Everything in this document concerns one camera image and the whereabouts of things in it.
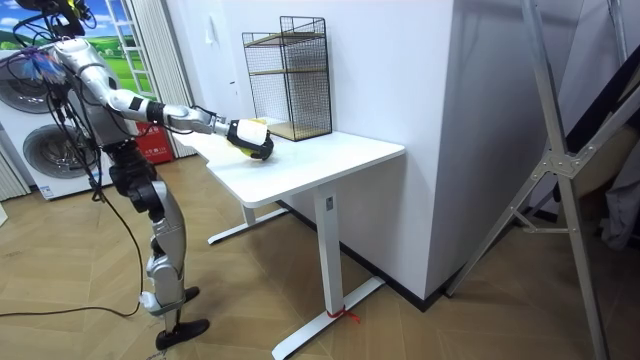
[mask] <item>red tag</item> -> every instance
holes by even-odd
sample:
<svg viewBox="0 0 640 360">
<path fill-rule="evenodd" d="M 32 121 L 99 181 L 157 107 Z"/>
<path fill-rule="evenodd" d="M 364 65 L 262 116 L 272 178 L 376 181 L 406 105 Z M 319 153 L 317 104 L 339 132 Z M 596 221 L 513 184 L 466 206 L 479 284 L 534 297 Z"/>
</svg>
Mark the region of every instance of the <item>red tag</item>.
<svg viewBox="0 0 640 360">
<path fill-rule="evenodd" d="M 335 314 L 331 314 L 329 311 L 327 311 L 327 316 L 329 316 L 332 319 L 339 318 L 342 315 L 347 315 L 348 317 L 352 318 L 353 321 L 360 324 L 360 317 L 358 317 L 358 315 L 352 313 L 351 311 L 348 311 L 346 306 L 343 306 L 342 310 L 338 311 Z"/>
</svg>

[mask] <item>desk foot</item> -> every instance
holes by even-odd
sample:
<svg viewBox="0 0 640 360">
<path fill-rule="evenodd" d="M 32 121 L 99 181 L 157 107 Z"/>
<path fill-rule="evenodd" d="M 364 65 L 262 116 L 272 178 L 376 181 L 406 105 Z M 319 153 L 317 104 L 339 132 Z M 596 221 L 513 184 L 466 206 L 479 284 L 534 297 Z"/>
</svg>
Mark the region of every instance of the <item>desk foot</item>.
<svg viewBox="0 0 640 360">
<path fill-rule="evenodd" d="M 354 306 L 356 306 L 356 304 L 362 301 L 365 297 L 369 296 L 369 294 L 374 292 L 382 285 L 384 285 L 384 280 L 380 279 L 377 276 L 374 276 L 371 279 L 367 280 L 367 282 L 360 285 L 357 289 L 353 290 L 353 292 L 344 297 L 345 308 L 347 310 L 353 308 Z M 338 319 L 339 318 L 330 318 L 329 315 L 327 315 L 326 311 L 323 312 L 315 319 L 307 323 L 305 326 L 289 335 L 288 338 L 284 339 L 273 349 L 271 355 L 273 355 L 273 358 L 275 360 L 286 359 L 287 356 L 291 355 L 297 349 L 302 347 L 302 345 L 311 340 L 314 336 L 318 335 L 324 328 Z"/>
<path fill-rule="evenodd" d="M 227 231 L 223 231 L 219 234 L 213 235 L 212 237 L 209 238 L 209 240 L 207 240 L 207 242 L 209 243 L 209 245 L 213 245 L 216 242 L 219 242 L 220 240 L 224 240 L 226 238 L 228 238 L 229 236 L 235 235 L 241 231 L 244 231 L 250 227 L 253 227 L 255 225 L 258 225 L 260 223 L 263 223 L 267 220 L 273 219 L 276 216 L 288 213 L 289 210 L 285 209 L 285 208 L 281 208 L 278 209 L 276 211 L 270 212 L 264 216 L 260 216 L 259 218 L 256 219 L 255 223 L 249 225 L 247 223 L 244 223 L 242 225 L 238 225 L 236 227 L 234 227 L 233 229 L 229 229 Z"/>
</svg>

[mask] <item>desk top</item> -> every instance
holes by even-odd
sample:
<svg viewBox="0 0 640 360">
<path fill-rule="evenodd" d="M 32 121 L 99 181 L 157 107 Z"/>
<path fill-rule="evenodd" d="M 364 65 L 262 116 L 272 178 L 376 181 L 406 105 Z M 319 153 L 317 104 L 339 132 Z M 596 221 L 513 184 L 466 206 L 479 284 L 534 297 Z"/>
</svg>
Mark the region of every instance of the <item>desk top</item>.
<svg viewBox="0 0 640 360">
<path fill-rule="evenodd" d="M 218 135 L 173 135 L 193 147 L 244 206 L 257 208 L 404 153 L 404 146 L 334 131 L 293 142 L 272 136 L 266 161 L 254 160 Z"/>
</svg>

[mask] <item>white desk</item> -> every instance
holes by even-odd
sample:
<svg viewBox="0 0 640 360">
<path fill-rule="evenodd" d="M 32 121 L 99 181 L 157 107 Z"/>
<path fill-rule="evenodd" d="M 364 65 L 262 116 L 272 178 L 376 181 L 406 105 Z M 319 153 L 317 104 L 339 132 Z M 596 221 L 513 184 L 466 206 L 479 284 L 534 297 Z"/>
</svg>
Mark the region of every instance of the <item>white desk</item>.
<svg viewBox="0 0 640 360">
<path fill-rule="evenodd" d="M 404 146 L 340 132 L 297 143 L 273 136 L 275 147 L 271 157 L 267 161 L 256 161 L 229 146 L 220 136 L 173 136 L 207 159 L 211 174 L 242 205 L 245 224 L 212 236 L 210 244 L 287 211 L 279 209 L 256 219 L 254 208 L 304 190 L 313 191 L 327 312 L 278 344 L 272 352 L 275 359 L 289 356 L 337 319 L 329 314 L 351 309 L 384 284 L 380 278 L 373 277 L 343 297 L 334 180 L 400 156 Z"/>
</svg>

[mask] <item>landscape wallpaper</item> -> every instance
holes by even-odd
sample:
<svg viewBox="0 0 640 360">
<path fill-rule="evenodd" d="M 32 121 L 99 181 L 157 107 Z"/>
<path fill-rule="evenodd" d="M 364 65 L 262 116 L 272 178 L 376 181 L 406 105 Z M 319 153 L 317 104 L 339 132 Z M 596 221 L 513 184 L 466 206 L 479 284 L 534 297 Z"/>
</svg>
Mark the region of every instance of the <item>landscape wallpaper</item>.
<svg viewBox="0 0 640 360">
<path fill-rule="evenodd" d="M 95 17 L 95 28 L 89 29 L 85 27 L 86 36 L 85 39 L 93 45 L 98 53 L 105 59 L 105 61 L 111 66 L 120 80 L 120 84 L 123 88 L 129 89 L 134 92 L 138 92 L 138 89 L 133 80 L 133 74 L 129 69 L 127 60 L 124 57 L 124 53 L 118 42 L 118 36 L 116 34 L 115 27 L 109 15 L 105 1 L 108 0 L 85 0 L 85 3 L 89 6 Z M 124 9 L 119 1 L 111 2 L 114 14 L 117 21 L 126 20 Z M 20 20 L 37 15 L 37 12 L 22 9 L 15 0 L 0 0 L 0 49 L 11 50 L 19 49 L 20 43 L 15 39 L 13 35 L 13 26 Z M 94 26 L 93 20 L 87 21 L 89 26 Z M 126 45 L 135 46 L 132 30 L 129 26 L 120 27 L 124 34 Z M 18 36 L 28 44 L 44 44 L 47 41 L 41 36 L 36 36 L 36 32 L 29 30 L 25 27 L 21 28 L 18 32 Z M 142 62 L 140 61 L 140 54 L 137 52 L 129 52 L 133 61 L 135 69 L 142 70 Z M 149 80 L 144 74 L 139 74 L 140 86 L 143 91 L 151 92 L 151 86 Z"/>
</svg>

